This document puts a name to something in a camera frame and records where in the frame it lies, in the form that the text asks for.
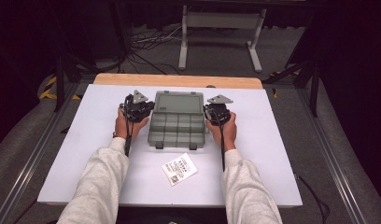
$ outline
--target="person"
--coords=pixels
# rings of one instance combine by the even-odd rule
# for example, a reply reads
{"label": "person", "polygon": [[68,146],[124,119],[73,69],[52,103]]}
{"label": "person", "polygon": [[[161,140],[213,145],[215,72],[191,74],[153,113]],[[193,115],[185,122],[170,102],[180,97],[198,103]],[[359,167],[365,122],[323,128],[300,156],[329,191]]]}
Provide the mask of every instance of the person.
{"label": "person", "polygon": [[[244,160],[235,147],[236,115],[223,128],[225,171],[222,190],[228,223],[282,223],[272,195],[262,184],[258,170],[251,161]],[[129,123],[132,141],[148,123]],[[220,146],[219,127],[209,120],[206,127]],[[65,207],[58,223],[115,223],[119,208],[120,190],[129,167],[124,154],[126,121],[118,110],[114,137],[108,147],[97,149],[90,157],[78,182],[71,202]]]}

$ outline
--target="white long-sleeve shirt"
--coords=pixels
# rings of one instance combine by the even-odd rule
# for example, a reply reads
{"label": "white long-sleeve shirt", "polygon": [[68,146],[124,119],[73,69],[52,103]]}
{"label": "white long-sleeve shirt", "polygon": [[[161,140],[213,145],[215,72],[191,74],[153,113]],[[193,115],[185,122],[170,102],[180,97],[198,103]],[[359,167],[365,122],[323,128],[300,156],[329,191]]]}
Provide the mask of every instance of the white long-sleeve shirt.
{"label": "white long-sleeve shirt", "polygon": [[[120,189],[129,167],[123,138],[112,139],[109,147],[96,150],[78,182],[73,200],[58,223],[115,223]],[[262,184],[251,161],[243,160],[237,149],[225,153],[222,190],[229,224],[282,223],[277,206]]]}

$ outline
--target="barcode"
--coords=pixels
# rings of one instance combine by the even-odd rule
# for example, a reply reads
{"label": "barcode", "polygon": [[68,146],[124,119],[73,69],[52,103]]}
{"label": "barcode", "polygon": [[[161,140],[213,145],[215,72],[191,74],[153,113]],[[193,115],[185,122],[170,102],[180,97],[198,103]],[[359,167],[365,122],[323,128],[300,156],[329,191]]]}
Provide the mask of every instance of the barcode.
{"label": "barcode", "polygon": [[173,183],[175,184],[176,182],[178,182],[178,177],[176,177],[176,175],[172,176],[171,181],[173,181]]}

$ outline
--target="sticker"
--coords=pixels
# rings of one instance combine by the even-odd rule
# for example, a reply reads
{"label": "sticker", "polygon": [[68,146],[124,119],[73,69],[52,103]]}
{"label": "sticker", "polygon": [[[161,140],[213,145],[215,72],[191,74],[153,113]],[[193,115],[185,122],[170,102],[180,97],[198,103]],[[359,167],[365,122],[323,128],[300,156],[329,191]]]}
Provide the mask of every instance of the sticker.
{"label": "sticker", "polygon": [[196,166],[193,164],[187,153],[184,153],[182,156],[167,162],[162,166],[162,168],[167,175],[171,186],[176,185],[197,172]]}

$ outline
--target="clear plastic container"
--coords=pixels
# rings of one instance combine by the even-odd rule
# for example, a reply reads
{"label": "clear plastic container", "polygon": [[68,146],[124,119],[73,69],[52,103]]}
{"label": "clear plastic container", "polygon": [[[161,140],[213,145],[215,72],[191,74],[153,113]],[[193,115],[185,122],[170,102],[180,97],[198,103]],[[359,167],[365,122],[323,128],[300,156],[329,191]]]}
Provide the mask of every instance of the clear plastic container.
{"label": "clear plastic container", "polygon": [[148,135],[149,145],[188,147],[205,145],[203,94],[200,92],[158,91]]}

